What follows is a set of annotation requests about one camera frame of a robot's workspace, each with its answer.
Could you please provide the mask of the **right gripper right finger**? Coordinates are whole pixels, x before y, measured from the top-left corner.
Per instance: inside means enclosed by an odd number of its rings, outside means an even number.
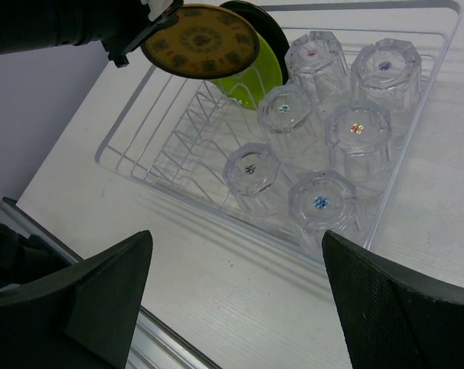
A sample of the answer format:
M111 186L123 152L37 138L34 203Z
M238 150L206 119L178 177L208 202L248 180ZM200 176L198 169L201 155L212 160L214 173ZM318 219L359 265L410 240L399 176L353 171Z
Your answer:
M334 231L322 256L354 368L464 368L464 288Z

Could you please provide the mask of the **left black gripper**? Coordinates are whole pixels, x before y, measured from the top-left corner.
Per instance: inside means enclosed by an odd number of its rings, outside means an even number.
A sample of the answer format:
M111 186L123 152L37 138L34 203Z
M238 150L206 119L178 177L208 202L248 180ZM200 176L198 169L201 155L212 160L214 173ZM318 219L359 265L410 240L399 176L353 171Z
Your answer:
M171 7L151 22L146 1L104 1L104 19L108 30L102 33L102 46L109 61L117 68L127 66L127 54L142 40L141 34L147 26L150 32L156 32L175 24L175 13L183 4L183 0L173 0Z

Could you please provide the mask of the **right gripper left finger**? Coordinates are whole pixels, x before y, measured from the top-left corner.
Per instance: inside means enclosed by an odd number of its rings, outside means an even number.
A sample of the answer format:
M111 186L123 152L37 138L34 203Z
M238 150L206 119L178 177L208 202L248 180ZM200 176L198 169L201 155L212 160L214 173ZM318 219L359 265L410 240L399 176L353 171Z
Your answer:
M152 259L140 231L0 292L0 368L124 368Z

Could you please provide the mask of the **yellow patterned plate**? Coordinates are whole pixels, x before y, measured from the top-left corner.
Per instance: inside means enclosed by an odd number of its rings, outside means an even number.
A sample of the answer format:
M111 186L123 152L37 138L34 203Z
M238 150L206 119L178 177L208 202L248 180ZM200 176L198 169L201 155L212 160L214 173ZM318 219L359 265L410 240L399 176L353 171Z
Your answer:
M212 80L236 75L257 59L259 36L242 16L226 8L183 5L174 25L142 45L156 67L183 78Z

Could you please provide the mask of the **black plate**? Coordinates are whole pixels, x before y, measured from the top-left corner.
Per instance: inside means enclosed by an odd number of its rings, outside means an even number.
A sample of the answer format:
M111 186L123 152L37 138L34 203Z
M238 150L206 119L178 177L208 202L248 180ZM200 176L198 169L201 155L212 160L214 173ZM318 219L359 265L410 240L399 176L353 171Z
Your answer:
M220 6L242 16L265 39L279 62L282 83L285 85L289 80L285 63L285 54L289 50L289 42L277 21L262 7L250 2L227 1Z

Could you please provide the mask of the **lime green plate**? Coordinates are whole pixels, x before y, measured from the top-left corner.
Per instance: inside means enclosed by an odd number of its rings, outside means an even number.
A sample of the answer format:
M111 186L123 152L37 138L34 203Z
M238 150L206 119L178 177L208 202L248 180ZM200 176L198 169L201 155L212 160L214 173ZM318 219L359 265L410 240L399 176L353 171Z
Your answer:
M259 54L251 66L238 75L211 80L221 93L252 110L273 88L283 84L282 69L274 51L261 35L258 37Z

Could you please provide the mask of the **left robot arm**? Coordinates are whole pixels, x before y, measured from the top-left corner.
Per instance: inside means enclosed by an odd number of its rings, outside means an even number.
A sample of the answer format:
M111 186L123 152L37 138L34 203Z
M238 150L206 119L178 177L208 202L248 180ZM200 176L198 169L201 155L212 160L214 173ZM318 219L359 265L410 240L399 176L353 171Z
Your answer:
M101 42L116 67L150 35L176 22L182 1L0 1L0 55Z

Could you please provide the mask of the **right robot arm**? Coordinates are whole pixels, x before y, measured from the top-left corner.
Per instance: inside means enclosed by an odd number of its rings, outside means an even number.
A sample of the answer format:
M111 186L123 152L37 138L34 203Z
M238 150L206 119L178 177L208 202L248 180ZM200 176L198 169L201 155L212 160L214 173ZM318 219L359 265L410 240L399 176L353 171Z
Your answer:
M152 258L140 231L68 264L0 224L0 368L123 368ZM464 368L464 288L322 239L354 368Z

